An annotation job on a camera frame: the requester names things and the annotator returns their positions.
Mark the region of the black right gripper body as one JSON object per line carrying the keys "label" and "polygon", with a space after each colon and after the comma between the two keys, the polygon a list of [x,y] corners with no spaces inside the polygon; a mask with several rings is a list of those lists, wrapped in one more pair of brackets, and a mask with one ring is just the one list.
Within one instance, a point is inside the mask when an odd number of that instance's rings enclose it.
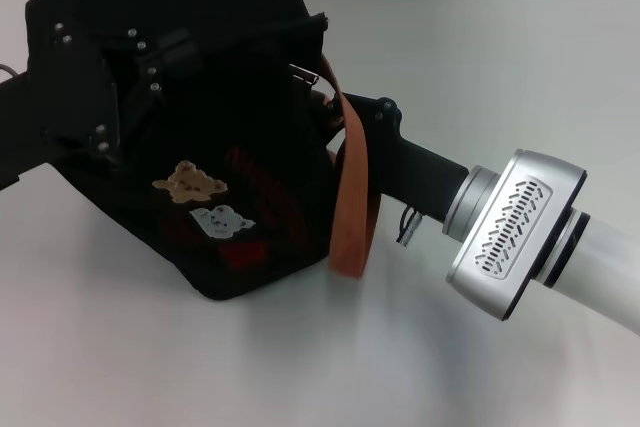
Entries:
{"label": "black right gripper body", "polygon": [[355,110],[366,136],[370,187],[444,222],[469,170],[404,139],[400,109],[393,100],[381,99],[381,110]]}

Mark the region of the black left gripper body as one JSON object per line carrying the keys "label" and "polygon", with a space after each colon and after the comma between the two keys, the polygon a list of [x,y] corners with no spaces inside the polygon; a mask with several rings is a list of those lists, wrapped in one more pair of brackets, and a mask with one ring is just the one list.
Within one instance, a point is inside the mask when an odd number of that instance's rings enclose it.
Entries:
{"label": "black left gripper body", "polygon": [[27,70],[1,83],[1,186],[74,152],[108,156],[120,144],[117,86],[85,29],[58,23]]}

